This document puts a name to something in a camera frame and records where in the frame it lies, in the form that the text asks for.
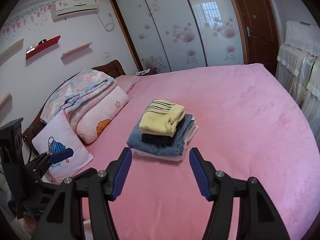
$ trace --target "pink pillow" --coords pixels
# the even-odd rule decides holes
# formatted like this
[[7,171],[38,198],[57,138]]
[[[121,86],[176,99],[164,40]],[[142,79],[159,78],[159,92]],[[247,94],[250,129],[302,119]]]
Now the pink pillow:
[[32,144],[40,154],[51,151],[59,152],[65,148],[73,149],[74,153],[71,158],[51,165],[49,168],[50,174],[59,184],[64,178],[72,177],[93,160],[93,156],[73,132],[63,110],[56,114],[41,132],[33,138]]
[[94,142],[128,100],[128,95],[116,86],[80,118],[76,134],[87,144]]
[[131,88],[140,80],[140,77],[137,76],[119,76],[115,78],[117,84],[121,89],[127,94]]

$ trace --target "white wall-mounted air conditioner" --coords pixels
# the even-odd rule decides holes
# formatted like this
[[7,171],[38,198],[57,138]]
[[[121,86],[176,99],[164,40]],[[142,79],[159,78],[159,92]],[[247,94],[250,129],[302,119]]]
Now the white wall-mounted air conditioner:
[[96,12],[99,8],[98,0],[64,0],[58,1],[51,7],[52,20]]

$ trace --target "stack of folded clothes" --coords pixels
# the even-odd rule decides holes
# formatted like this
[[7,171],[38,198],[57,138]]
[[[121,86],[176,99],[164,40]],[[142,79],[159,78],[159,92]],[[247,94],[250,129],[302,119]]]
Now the stack of folded clothes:
[[184,106],[153,100],[133,128],[127,144],[140,156],[181,161],[198,126]]

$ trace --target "frosted glass door panel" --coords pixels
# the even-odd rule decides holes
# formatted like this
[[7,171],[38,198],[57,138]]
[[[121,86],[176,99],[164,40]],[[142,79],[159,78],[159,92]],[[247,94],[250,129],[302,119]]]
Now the frosted glass door panel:
[[144,69],[170,72],[156,26],[145,0],[116,0],[125,25]]
[[189,0],[198,22],[208,66],[243,64],[243,51],[231,0]]
[[146,0],[172,71],[206,66],[187,0]]

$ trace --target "wooden headboard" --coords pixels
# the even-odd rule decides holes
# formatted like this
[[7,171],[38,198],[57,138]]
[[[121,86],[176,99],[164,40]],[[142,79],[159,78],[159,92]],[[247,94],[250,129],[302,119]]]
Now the wooden headboard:
[[[106,65],[103,65],[103,66],[93,67],[93,69],[101,71],[101,72],[104,72],[104,73],[106,73],[107,75],[109,75],[109,76],[111,76],[113,78],[116,78],[116,77],[121,76],[121,75],[125,75],[124,70],[123,70],[120,62],[117,61],[117,60],[111,61],[110,63],[108,63]],[[36,156],[39,156],[39,153],[34,148],[34,146],[32,144],[32,139],[45,127],[45,124],[40,121],[40,116],[42,114],[42,110],[44,108],[44,105],[42,106],[40,112],[38,113],[36,118],[33,120],[31,125],[22,134],[23,141],[26,143],[26,145],[29,147],[29,149],[31,149],[31,151],[33,151],[33,153]]]

